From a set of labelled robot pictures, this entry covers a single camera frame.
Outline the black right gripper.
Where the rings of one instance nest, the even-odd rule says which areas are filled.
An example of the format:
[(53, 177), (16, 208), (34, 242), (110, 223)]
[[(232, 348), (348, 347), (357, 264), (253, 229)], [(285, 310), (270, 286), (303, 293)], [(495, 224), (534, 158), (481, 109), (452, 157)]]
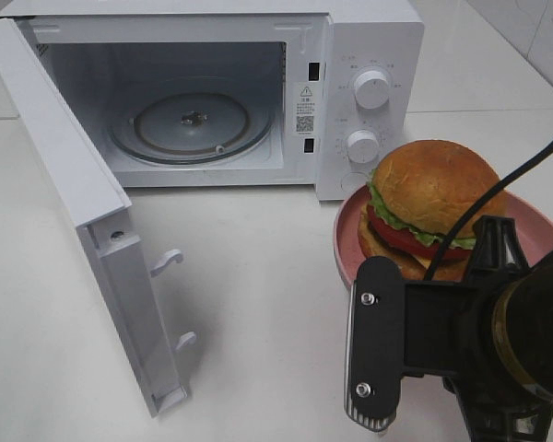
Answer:
[[(553, 262), (528, 273), (513, 218), (482, 215), (474, 233), (463, 283), (479, 285), (406, 285), (404, 363), (455, 377), (442, 383), (456, 396), (471, 441), (546, 441)], [(516, 401), (530, 402), (507, 404)]]

